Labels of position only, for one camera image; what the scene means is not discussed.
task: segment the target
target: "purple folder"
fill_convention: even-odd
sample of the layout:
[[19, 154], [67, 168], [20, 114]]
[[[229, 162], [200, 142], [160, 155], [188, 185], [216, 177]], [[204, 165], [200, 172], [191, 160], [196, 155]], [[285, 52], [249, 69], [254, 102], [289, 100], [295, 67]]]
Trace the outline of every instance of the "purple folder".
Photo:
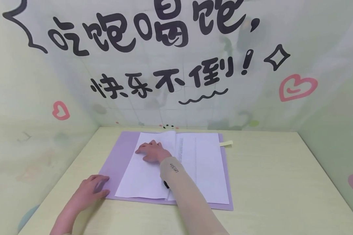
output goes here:
[[[137, 141], [139, 139], [140, 132], [131, 132], [123, 131], [118, 140], [116, 141], [114, 147], [112, 148], [110, 154], [108, 155], [104, 165], [99, 171], [100, 175], [110, 176], [104, 185], [103, 189], [109, 189], [110, 194], [106, 197], [108, 199], [114, 200], [123, 200], [123, 201], [139, 201], [146, 203], [154, 204], [167, 204], [167, 205], [176, 205], [176, 201], [166, 201], [164, 199], [151, 199], [151, 198], [142, 198], [142, 197], [119, 197], [115, 196], [116, 191], [118, 190], [120, 181], [122, 181], [123, 175], [128, 167], [129, 161], [132, 157], [132, 154], [136, 148]], [[219, 141], [223, 142], [223, 135], [219, 134]], [[209, 203], [212, 209], [219, 210], [228, 210], [233, 211], [233, 199], [231, 198], [231, 190], [229, 183], [229, 174], [227, 170], [226, 163], [226, 153], [225, 148], [221, 147], [221, 155], [223, 158], [224, 172], [226, 178], [227, 193], [229, 196], [229, 204], [218, 204], [218, 203]]]

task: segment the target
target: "forearm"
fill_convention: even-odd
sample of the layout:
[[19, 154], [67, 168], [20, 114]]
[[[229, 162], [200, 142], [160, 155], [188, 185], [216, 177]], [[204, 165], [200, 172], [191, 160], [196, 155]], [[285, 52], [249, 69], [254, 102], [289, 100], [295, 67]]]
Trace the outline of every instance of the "forearm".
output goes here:
[[57, 220], [50, 232], [50, 235], [64, 235], [71, 234], [73, 224], [78, 216], [79, 212], [73, 209], [68, 203], [64, 209], [58, 215]]
[[228, 234], [176, 158], [166, 158], [160, 167], [161, 178], [170, 187], [190, 235]]

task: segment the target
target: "bookmark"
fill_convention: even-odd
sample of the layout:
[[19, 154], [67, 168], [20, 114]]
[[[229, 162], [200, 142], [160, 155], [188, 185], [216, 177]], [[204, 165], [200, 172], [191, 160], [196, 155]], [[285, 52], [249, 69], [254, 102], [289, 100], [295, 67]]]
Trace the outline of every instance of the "bookmark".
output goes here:
[[229, 141], [226, 141], [226, 142], [222, 142], [220, 143], [220, 146], [226, 146], [226, 145], [233, 145], [233, 141], [232, 140], [229, 140]]

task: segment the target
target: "page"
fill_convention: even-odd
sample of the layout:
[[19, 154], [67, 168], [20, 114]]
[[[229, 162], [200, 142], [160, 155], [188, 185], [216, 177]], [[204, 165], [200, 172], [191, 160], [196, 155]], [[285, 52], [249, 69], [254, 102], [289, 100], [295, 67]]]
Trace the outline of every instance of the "page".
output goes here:
[[229, 204], [218, 133], [178, 133], [176, 158], [208, 203]]
[[176, 132], [165, 133], [140, 133], [132, 158], [119, 184], [115, 196], [121, 197], [144, 197], [144, 198], [168, 198], [167, 189], [160, 178], [159, 163], [147, 163], [143, 161], [144, 153], [136, 154], [135, 151], [143, 143], [152, 140], [161, 142], [162, 146], [172, 155], [175, 155]]

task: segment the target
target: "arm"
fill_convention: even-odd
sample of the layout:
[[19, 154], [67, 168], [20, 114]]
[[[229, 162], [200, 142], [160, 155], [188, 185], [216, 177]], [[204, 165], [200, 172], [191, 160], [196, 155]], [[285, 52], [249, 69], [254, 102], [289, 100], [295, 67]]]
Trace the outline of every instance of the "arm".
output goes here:
[[147, 154], [144, 161], [160, 163], [161, 178], [170, 187], [190, 235], [228, 235], [181, 163], [161, 143], [144, 143], [136, 151], [140, 152]]
[[71, 234], [78, 214], [95, 201], [110, 193], [109, 190], [102, 190], [99, 193], [95, 193], [95, 187], [98, 183], [108, 179], [108, 176], [92, 175], [86, 180], [83, 180], [80, 187], [78, 187], [62, 212], [58, 215], [50, 235]]

